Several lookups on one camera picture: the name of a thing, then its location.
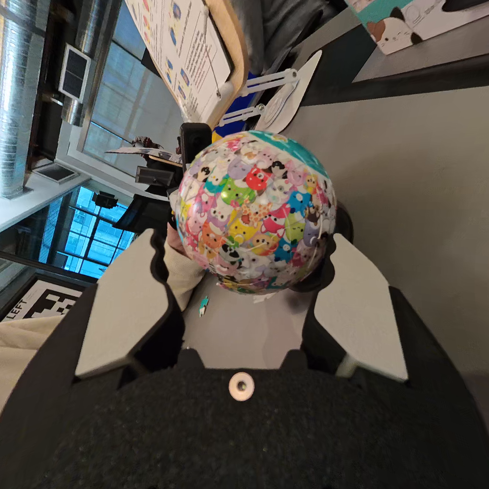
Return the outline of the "ceiling vent grille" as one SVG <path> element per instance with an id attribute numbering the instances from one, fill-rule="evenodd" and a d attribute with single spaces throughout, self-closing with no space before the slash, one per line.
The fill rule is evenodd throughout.
<path id="1" fill-rule="evenodd" d="M 82 53 L 74 46 L 65 44 L 58 87 L 59 92 L 82 103 L 89 77 L 90 65 L 91 58 L 88 55 Z"/>

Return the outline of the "silver ventilation duct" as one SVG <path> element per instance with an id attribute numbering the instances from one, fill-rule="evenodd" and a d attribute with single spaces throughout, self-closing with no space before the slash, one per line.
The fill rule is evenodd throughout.
<path id="1" fill-rule="evenodd" d="M 23 192 L 37 84 L 37 1 L 1 1 L 1 198 Z"/>
<path id="2" fill-rule="evenodd" d="M 74 48 L 78 60 L 86 62 L 82 70 L 82 94 L 64 95 L 62 119 L 73 126 L 81 127 L 88 108 L 95 68 L 99 57 L 99 44 L 112 1 L 83 1 Z"/>

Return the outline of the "black studio light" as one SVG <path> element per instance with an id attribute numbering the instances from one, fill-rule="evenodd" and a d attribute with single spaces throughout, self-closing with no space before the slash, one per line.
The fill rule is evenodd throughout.
<path id="1" fill-rule="evenodd" d="M 104 191 L 94 193 L 91 201 L 95 204 L 95 206 L 103 209 L 113 209 L 118 204 L 118 199 L 115 197 L 115 195 Z"/>

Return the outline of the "black ball stand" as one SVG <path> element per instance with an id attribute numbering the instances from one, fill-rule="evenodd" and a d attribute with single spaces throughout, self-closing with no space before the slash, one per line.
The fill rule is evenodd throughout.
<path id="1" fill-rule="evenodd" d="M 336 250 L 333 235 L 337 234 L 343 236 L 349 243 L 353 243 L 353 223 L 342 203 L 338 204 L 334 232 L 327 239 L 326 250 L 322 260 L 310 275 L 292 286 L 290 290 L 298 293 L 318 292 L 332 283 L 335 276 L 332 254 Z"/>

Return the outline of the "instruction sheet on stand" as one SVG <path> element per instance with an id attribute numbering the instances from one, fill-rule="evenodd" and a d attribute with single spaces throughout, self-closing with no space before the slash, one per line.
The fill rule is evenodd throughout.
<path id="1" fill-rule="evenodd" d="M 321 59 L 321 50 L 314 53 L 299 70 L 287 69 L 248 80 L 248 50 L 231 3 L 229 1 L 203 2 L 209 10 L 231 64 L 231 75 L 226 83 L 226 86 L 229 86 L 226 91 L 228 95 L 217 110 L 213 120 L 215 125 L 209 127 L 214 129 L 259 116 L 256 130 L 281 133 L 297 113 Z M 252 93 L 257 93 L 254 106 L 225 115 L 236 98 Z"/>

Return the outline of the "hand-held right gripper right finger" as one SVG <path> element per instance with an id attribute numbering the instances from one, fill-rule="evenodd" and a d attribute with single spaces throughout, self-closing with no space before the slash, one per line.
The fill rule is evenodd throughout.
<path id="1" fill-rule="evenodd" d="M 388 281 L 346 238 L 331 238 L 302 331 L 309 367 L 340 378 L 366 370 L 408 381 Z"/>

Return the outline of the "colourful puzzle ball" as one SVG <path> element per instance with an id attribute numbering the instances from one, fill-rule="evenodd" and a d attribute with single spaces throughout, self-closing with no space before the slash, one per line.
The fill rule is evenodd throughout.
<path id="1" fill-rule="evenodd" d="M 313 275 L 336 211 L 332 182 L 309 150 L 279 134 L 242 131 L 194 157 L 175 221 L 188 257 L 219 286 L 263 295 Z"/>

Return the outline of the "person's left forearm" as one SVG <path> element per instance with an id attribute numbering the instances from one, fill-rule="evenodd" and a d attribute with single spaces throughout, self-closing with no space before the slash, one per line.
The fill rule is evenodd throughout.
<path id="1" fill-rule="evenodd" d="M 201 282 L 205 275 L 205 271 L 190 259 L 188 256 L 183 256 L 164 244 L 163 263 L 168 271 L 166 280 L 170 287 L 180 311 L 185 311 L 191 299 L 193 290 Z"/>

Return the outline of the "black framed sign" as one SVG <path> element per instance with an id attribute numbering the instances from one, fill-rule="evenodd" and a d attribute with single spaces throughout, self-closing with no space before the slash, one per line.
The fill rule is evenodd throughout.
<path id="1" fill-rule="evenodd" d="M 1 322 L 57 317 L 67 314 L 86 285 L 35 273 L 1 307 Z"/>

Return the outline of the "person's left hand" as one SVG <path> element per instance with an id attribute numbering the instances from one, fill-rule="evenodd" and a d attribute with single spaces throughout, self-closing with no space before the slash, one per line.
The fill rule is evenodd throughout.
<path id="1" fill-rule="evenodd" d="M 172 227 L 171 223 L 167 224 L 166 244 L 180 255 L 187 256 L 179 233 Z"/>

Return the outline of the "blue plastic bin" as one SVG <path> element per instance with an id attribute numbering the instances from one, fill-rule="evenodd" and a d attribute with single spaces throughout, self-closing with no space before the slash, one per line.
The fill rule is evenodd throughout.
<path id="1" fill-rule="evenodd" d="M 229 109 L 226 111 L 225 115 L 228 115 L 229 113 L 232 112 L 240 111 L 244 108 L 254 106 L 256 104 L 255 102 L 256 96 L 257 93 L 252 93 L 244 97 L 236 98 L 234 102 L 231 104 L 231 106 L 229 107 Z M 225 137 L 229 134 L 246 130 L 246 125 L 247 125 L 246 121 L 241 120 L 234 123 L 228 123 L 222 127 L 216 127 L 215 132 L 221 137 Z"/>

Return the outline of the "printed instruction sheet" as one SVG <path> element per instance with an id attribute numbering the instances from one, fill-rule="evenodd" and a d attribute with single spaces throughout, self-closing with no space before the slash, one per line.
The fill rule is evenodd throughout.
<path id="1" fill-rule="evenodd" d="M 125 1 L 151 60 L 185 121 L 213 122 L 231 64 L 203 1 Z"/>

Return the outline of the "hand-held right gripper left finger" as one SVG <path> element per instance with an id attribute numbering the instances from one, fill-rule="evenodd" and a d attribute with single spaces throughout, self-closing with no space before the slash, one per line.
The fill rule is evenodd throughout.
<path id="1" fill-rule="evenodd" d="M 144 231 L 97 282 L 75 376 L 130 366 L 154 372 L 176 364 L 185 331 L 167 284 L 164 239 Z"/>

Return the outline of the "puzzle box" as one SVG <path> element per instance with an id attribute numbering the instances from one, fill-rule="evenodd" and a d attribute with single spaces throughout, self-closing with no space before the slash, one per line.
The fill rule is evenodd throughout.
<path id="1" fill-rule="evenodd" d="M 488 1 L 345 1 L 389 55 L 488 16 Z"/>

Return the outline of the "window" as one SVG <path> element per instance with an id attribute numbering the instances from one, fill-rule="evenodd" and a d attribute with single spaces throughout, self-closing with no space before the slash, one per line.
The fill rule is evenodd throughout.
<path id="1" fill-rule="evenodd" d="M 107 267 L 129 247 L 135 234 L 115 227 L 128 210 L 119 200 L 111 208 L 95 200 L 102 192 L 78 186 L 46 206 L 40 214 L 39 250 L 43 264 L 100 278 Z"/>

